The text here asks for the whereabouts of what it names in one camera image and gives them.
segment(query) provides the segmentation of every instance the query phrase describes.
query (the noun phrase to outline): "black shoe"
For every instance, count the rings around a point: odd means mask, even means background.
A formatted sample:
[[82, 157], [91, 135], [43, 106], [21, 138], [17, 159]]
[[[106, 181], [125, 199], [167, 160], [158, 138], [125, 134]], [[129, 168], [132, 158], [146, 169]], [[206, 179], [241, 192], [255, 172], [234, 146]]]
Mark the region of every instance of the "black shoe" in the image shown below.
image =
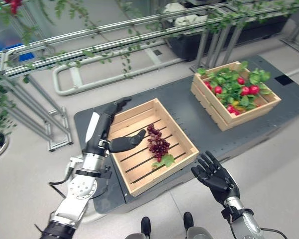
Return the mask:
[[184, 214], [184, 226], [186, 231], [188, 230], [188, 228], [194, 226], [194, 219], [190, 212], [185, 212]]
[[145, 234], [145, 236], [148, 236], [148, 238], [150, 239], [150, 232], [150, 220], [148, 217], [143, 217], [143, 219], [141, 220], [141, 233]]

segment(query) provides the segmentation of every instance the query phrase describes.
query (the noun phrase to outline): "gray table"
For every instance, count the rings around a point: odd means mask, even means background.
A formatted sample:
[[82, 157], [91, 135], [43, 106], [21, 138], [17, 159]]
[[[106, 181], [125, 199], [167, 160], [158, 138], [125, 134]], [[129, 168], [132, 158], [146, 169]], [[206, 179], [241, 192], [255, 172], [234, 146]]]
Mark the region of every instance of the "gray table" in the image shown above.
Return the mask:
[[[200, 152], [209, 150], [221, 161], [229, 160], [266, 141], [299, 115], [298, 84], [260, 56], [243, 60], [249, 62], [250, 70], [258, 67], [271, 72], [272, 77], [266, 85], [282, 99], [273, 110], [262, 117], [221, 132], [190, 92], [192, 76], [136, 94], [132, 96], [132, 101], [124, 107], [124, 110], [158, 98]], [[101, 113], [105, 106], [97, 107], [98, 113]], [[74, 116], [82, 149], [85, 148], [85, 134], [92, 112], [93, 109], [87, 109]], [[109, 180], [108, 190], [94, 199], [95, 208], [101, 214], [128, 212], [156, 198], [166, 190], [192, 179], [190, 168], [194, 164], [196, 163], [186, 166], [146, 192], [133, 197], [128, 193], [113, 159], [108, 157], [106, 165], [111, 166], [113, 174]], [[97, 193], [100, 193], [105, 187], [105, 180], [98, 179], [98, 184]]]

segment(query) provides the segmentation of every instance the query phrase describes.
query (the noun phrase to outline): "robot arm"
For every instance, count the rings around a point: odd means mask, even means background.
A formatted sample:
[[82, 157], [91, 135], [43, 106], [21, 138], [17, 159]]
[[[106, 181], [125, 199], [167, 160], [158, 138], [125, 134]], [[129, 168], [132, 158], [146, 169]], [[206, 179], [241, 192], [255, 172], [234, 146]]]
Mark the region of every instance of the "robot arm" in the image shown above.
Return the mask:
[[209, 158], [201, 154], [201, 159], [198, 159], [201, 166], [191, 170], [200, 182], [210, 188], [216, 201], [224, 206], [221, 213], [229, 222], [234, 238], [264, 239], [252, 210], [244, 208], [241, 203], [239, 188], [229, 172], [209, 151], [206, 154]]
[[96, 178], [110, 178], [111, 172], [104, 166], [107, 154], [128, 151], [143, 139], [145, 130], [133, 137], [121, 137], [112, 142], [107, 140], [115, 114], [130, 100], [130, 97], [125, 97], [109, 104], [101, 116], [93, 112], [87, 132], [87, 146], [83, 150], [83, 165], [69, 183], [67, 196], [51, 216], [47, 228], [42, 232], [42, 239], [71, 239], [80, 225], [89, 199], [96, 192]]

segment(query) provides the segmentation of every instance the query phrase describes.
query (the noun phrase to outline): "concrete floor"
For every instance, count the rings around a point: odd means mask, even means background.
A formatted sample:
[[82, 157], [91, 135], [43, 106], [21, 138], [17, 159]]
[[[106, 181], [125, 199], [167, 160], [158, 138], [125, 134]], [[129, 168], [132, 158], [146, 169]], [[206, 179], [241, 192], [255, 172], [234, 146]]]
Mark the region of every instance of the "concrete floor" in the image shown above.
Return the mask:
[[[299, 68], [299, 53], [280, 42], [280, 37], [237, 47], [230, 61], [260, 54], [285, 73]], [[40, 232], [33, 224], [43, 229], [50, 212], [61, 202], [62, 198], [47, 182], [62, 180], [69, 158], [80, 154], [73, 119], [76, 112], [190, 76], [189, 66], [192, 64], [179, 63], [67, 97], [55, 93], [51, 71], [34, 73], [35, 79], [56, 102], [66, 107], [74, 144], [50, 153], [44, 140], [18, 124], [11, 135], [9, 148], [0, 157], [0, 239], [39, 238]], [[121, 71], [120, 65], [90, 67], [95, 68], [94, 72], [90, 71], [94, 75], [99, 72], [100, 75], [102, 72], [114, 75]], [[292, 79], [299, 84], [299, 74]], [[260, 226], [278, 229], [290, 239], [299, 239], [299, 117], [278, 135], [223, 166], [234, 176], [242, 202], [255, 212]], [[215, 239], [233, 238], [221, 210], [208, 188], [193, 179], [129, 213], [107, 215], [81, 224], [74, 238], [123, 239], [139, 232], [142, 217], [149, 216], [152, 239], [183, 239], [182, 215], [186, 211], [193, 214], [196, 226], [208, 229]], [[282, 238], [272, 233], [265, 233], [265, 236]]]

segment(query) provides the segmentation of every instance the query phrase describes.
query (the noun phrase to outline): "black sticker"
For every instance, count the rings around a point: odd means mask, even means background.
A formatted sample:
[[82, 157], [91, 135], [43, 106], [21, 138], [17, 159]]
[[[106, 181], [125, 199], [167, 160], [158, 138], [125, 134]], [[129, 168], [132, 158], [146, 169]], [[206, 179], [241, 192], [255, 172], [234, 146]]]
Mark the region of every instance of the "black sticker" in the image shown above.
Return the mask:
[[159, 56], [162, 54], [160, 50], [154, 50], [153, 52], [155, 53], [156, 56]]
[[294, 82], [290, 77], [286, 75], [281, 75], [275, 78], [281, 85], [285, 86]]

